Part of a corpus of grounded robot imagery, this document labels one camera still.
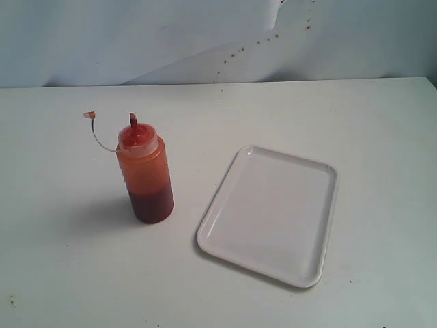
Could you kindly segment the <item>white rectangular plastic tray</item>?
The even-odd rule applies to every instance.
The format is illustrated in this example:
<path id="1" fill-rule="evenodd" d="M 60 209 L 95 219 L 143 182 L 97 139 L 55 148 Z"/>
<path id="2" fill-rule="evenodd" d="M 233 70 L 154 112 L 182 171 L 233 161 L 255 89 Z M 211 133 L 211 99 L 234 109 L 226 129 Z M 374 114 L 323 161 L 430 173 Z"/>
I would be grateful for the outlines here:
<path id="1" fill-rule="evenodd" d="M 246 146 L 212 198 L 197 244 L 258 275 L 313 287 L 322 276 L 338 182 L 329 164 Z"/>

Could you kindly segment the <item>red sauce squeeze bottle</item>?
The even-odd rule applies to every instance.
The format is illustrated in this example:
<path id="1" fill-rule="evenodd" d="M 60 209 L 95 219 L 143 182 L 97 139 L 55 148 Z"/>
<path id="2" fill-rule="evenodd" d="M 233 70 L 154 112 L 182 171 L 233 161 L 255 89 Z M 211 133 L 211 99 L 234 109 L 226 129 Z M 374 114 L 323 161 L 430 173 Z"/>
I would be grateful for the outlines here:
<path id="1" fill-rule="evenodd" d="M 156 129 L 129 113 L 116 148 L 96 143 L 116 155 L 135 217 L 146 224 L 164 221 L 173 212 L 174 198 L 165 143 Z"/>

